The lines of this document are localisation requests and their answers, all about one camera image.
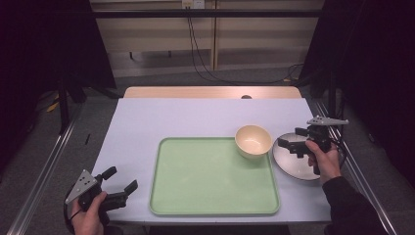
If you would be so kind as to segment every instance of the bowl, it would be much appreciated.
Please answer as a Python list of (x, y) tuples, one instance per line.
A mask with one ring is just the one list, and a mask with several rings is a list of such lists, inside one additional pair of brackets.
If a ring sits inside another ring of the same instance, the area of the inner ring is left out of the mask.
[(258, 125), (245, 125), (235, 135), (239, 153), (247, 159), (260, 159), (272, 147), (271, 135)]

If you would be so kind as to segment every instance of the green tray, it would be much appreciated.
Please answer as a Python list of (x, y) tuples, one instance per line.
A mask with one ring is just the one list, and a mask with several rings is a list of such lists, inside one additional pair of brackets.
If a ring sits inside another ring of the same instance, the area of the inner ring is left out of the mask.
[(248, 160), (234, 138), (166, 138), (150, 208), (159, 215), (272, 214), (279, 198), (269, 157)]

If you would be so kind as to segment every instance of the white plate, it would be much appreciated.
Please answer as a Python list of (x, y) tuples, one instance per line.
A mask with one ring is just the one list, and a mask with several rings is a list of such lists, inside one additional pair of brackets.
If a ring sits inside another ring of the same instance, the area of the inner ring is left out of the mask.
[[(296, 135), (295, 133), (288, 133), (280, 136), (290, 142), (305, 141), (307, 137)], [(302, 159), (297, 158), (296, 154), (290, 154), (288, 149), (278, 146), (275, 141), (272, 148), (277, 165), (280, 166), (287, 174), (294, 178), (302, 180), (314, 180), (320, 178), (320, 175), (313, 173), (313, 167), (308, 166), (308, 156), (304, 155)]]

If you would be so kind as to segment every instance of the black sleeve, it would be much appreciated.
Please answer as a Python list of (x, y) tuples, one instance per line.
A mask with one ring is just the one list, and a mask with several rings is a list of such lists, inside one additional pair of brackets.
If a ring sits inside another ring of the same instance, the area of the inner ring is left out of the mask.
[(323, 185), (331, 206), (333, 235), (388, 234), (370, 202), (343, 177), (336, 177)]

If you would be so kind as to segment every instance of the human hand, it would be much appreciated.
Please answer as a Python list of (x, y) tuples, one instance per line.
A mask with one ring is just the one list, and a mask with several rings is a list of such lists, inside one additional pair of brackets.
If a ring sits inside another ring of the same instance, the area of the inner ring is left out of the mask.
[(318, 163), (320, 180), (323, 184), (332, 178), (341, 176), (339, 152), (335, 144), (332, 143), (332, 147), (327, 153), (324, 153), (314, 141), (306, 140), (305, 145), (313, 153), (308, 155), (308, 165), (316, 166)]
[(72, 204), (72, 225), (76, 235), (103, 235), (104, 226), (98, 216), (98, 210), (101, 203), (107, 197), (106, 192), (101, 192), (91, 203), (88, 211), (82, 211), (78, 200), (74, 200)]

